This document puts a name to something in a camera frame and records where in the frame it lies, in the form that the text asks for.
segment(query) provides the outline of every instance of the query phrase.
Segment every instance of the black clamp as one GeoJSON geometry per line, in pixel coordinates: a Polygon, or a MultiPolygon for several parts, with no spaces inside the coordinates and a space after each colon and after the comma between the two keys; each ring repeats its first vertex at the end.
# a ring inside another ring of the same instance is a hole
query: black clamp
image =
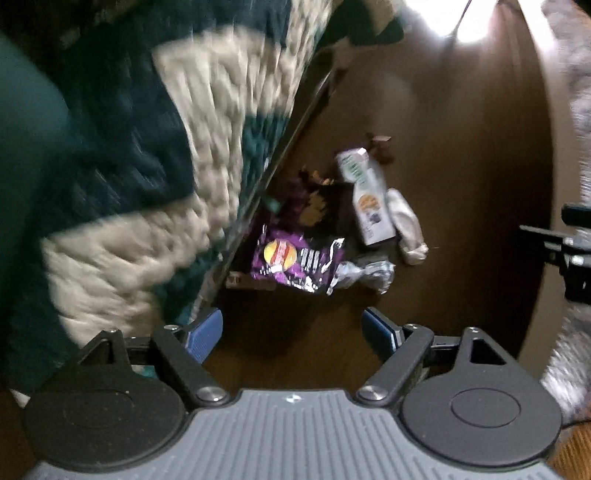
{"type": "MultiPolygon", "coordinates": [[[[591,228],[591,209],[586,206],[567,203],[561,216],[566,225],[591,228]]],[[[569,236],[525,225],[519,228],[537,241],[544,261],[559,268],[565,298],[591,304],[591,242],[579,234],[569,236]]]]}

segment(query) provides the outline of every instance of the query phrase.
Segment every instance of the purple wrapper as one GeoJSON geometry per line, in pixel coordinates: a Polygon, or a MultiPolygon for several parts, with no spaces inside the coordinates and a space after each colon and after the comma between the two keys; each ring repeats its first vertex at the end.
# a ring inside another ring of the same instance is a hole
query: purple wrapper
{"type": "Polygon", "coordinates": [[[258,280],[273,278],[277,283],[322,293],[328,288],[343,258],[344,238],[305,238],[263,225],[252,258],[251,275],[258,280]]]}

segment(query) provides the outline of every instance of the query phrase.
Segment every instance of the brown wooden surface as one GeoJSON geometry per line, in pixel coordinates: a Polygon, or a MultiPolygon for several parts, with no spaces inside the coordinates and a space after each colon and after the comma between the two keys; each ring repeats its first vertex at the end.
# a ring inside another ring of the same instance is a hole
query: brown wooden surface
{"type": "Polygon", "coordinates": [[[427,261],[399,263],[383,297],[363,288],[332,298],[226,292],[223,339],[206,363],[223,385],[354,390],[378,366],[359,328],[369,305],[441,334],[478,325],[518,352],[541,265],[514,234],[520,223],[548,225],[553,152],[521,14],[497,6],[489,31],[461,45],[418,22],[403,42],[354,62],[281,175],[304,164],[325,170],[368,131],[392,135],[396,161],[384,172],[420,219],[427,261]]]}

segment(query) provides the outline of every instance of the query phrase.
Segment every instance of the gray ribbed surface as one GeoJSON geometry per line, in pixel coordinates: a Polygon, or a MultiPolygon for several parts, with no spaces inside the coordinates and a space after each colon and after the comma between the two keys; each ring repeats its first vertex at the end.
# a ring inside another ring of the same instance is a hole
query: gray ribbed surface
{"type": "Polygon", "coordinates": [[[454,468],[411,443],[389,412],[360,407],[341,390],[247,390],[234,405],[198,413],[174,447],[136,468],[89,475],[42,463],[25,476],[26,480],[469,478],[558,477],[541,463],[503,473],[454,468]]]}

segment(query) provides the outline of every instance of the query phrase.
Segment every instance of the bedding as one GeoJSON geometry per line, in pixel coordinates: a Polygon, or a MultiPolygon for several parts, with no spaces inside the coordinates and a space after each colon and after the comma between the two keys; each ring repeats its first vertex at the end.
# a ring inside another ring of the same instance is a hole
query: bedding
{"type": "Polygon", "coordinates": [[[323,33],[325,44],[399,40],[399,9],[394,0],[151,0],[102,14],[65,49],[52,79],[68,135],[20,262],[9,386],[30,394],[100,330],[144,336],[182,323],[323,33]]]}

